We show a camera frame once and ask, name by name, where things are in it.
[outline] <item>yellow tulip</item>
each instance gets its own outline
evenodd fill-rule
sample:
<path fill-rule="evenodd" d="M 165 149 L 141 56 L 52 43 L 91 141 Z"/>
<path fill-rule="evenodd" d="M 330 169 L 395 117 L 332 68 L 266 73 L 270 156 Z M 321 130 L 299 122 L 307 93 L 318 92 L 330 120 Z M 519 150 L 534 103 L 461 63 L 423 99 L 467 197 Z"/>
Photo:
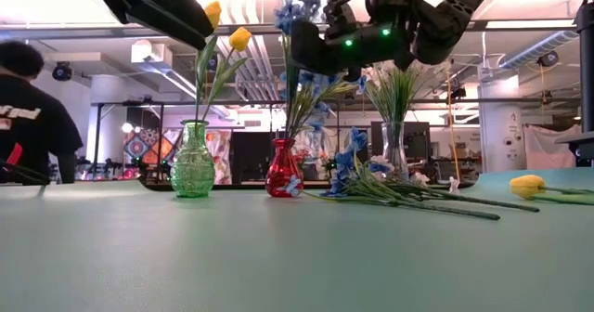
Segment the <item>yellow tulip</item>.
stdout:
<path fill-rule="evenodd" d="M 252 38 L 252 33 L 247 31 L 244 27 L 240 27 L 229 37 L 229 44 L 236 50 L 243 51 L 248 47 L 250 38 Z"/>
<path fill-rule="evenodd" d="M 208 17 L 208 21 L 216 29 L 219 26 L 219 20 L 221 19 L 221 5 L 218 1 L 211 2 L 204 8 L 204 13 Z"/>
<path fill-rule="evenodd" d="M 510 181 L 511 193 L 530 200 L 532 196 L 545 192 L 545 180 L 537 175 L 524 175 Z"/>

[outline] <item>table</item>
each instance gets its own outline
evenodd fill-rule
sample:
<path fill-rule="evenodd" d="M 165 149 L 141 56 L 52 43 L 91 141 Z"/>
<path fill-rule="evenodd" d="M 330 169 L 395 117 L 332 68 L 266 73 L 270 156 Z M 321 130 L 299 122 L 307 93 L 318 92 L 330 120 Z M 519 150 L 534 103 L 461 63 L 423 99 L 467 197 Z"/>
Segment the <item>table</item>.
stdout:
<path fill-rule="evenodd" d="M 516 202 L 511 176 L 469 194 Z M 583 187 L 590 168 L 539 172 Z M 498 222 L 135 181 L 0 188 L 0 311 L 589 311 L 594 207 Z"/>

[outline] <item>red object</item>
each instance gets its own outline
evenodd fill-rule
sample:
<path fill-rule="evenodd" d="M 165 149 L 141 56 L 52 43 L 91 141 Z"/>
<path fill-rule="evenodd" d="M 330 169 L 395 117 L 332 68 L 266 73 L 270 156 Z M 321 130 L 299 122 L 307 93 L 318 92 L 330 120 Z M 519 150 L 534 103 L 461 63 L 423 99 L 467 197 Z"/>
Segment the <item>red object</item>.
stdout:
<path fill-rule="evenodd" d="M 275 147 L 275 158 L 268 168 L 266 175 L 266 191 L 272 197 L 293 197 L 295 190 L 301 193 L 303 191 L 303 174 L 295 161 L 291 149 L 295 144 L 294 139 L 275 139 L 272 141 Z M 299 179 L 298 183 L 291 183 L 291 177 Z M 287 191 L 287 186 L 290 190 L 294 189 L 293 195 Z"/>
<path fill-rule="evenodd" d="M 6 162 L 10 163 L 12 165 L 17 165 L 17 163 L 19 163 L 21 155 L 22 155 L 22 146 L 19 143 L 16 143 L 15 147 L 12 149 L 12 152 L 8 156 L 8 160 L 6 160 Z"/>

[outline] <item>clear glass vase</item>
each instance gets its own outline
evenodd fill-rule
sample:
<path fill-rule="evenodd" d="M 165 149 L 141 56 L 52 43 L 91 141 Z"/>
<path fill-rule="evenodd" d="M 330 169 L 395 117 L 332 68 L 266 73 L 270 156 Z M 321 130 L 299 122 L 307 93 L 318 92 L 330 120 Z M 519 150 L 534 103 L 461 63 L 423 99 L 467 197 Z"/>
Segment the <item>clear glass vase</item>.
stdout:
<path fill-rule="evenodd" d="M 405 123 L 382 123 L 383 159 L 394 167 L 391 175 L 408 181 L 407 156 L 404 147 Z"/>
<path fill-rule="evenodd" d="M 171 184 L 180 198 L 208 197 L 214 185 L 213 156 L 206 147 L 205 121 L 183 121 L 184 143 L 174 156 Z"/>
<path fill-rule="evenodd" d="M 266 174 L 266 191 L 272 197 L 296 197 L 303 191 L 303 173 L 292 153 L 294 139 L 275 139 L 275 158 Z"/>

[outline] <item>patterned tapestry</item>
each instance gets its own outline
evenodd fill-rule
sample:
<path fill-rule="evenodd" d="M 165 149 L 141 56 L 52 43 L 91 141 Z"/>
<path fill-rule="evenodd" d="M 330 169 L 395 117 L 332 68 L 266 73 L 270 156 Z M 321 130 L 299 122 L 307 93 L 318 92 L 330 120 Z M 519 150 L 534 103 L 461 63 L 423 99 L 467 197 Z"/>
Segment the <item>patterned tapestry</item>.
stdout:
<path fill-rule="evenodd" d="M 182 129 L 170 128 L 163 130 L 161 140 L 161 159 L 172 164 L 175 153 L 182 145 Z M 215 184 L 231 184 L 231 165 L 229 163 L 229 148 L 231 132 L 227 130 L 207 130 L 206 146 L 214 158 Z M 126 163 L 133 158 L 141 158 L 143 163 L 157 164 L 159 152 L 159 130 L 142 129 L 127 134 L 123 150 Z"/>

